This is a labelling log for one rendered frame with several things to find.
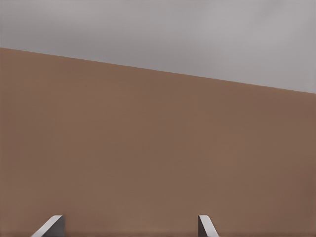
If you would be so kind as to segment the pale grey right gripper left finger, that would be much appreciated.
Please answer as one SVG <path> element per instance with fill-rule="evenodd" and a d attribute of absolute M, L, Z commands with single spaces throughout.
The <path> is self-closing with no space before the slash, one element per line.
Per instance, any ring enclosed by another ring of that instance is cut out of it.
<path fill-rule="evenodd" d="M 52 216 L 30 237 L 65 237 L 65 217 Z"/>

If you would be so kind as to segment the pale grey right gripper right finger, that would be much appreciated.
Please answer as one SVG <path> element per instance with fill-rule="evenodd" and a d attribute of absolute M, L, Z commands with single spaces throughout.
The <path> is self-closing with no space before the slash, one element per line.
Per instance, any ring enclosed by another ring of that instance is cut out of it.
<path fill-rule="evenodd" d="M 218 233 L 208 215 L 198 216 L 198 237 L 218 237 Z"/>

